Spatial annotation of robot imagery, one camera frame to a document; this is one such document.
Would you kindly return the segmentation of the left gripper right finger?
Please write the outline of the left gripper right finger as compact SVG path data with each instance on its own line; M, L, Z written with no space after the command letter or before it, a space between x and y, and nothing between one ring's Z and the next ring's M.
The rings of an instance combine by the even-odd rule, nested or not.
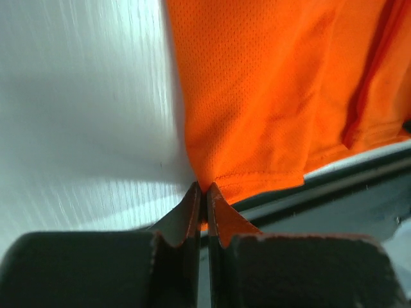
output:
M389 256L362 234L264 233L207 194L213 307L406 307Z

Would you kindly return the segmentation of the orange t-shirt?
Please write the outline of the orange t-shirt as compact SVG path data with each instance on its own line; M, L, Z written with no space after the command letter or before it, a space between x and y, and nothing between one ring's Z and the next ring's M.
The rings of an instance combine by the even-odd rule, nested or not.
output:
M409 1L167 1L199 186L229 204L410 134Z

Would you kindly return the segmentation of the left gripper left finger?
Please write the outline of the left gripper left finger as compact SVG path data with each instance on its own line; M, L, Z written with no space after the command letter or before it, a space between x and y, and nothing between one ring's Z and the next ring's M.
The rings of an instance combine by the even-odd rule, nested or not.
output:
M195 307L201 190L146 230L32 232L1 262L2 307Z

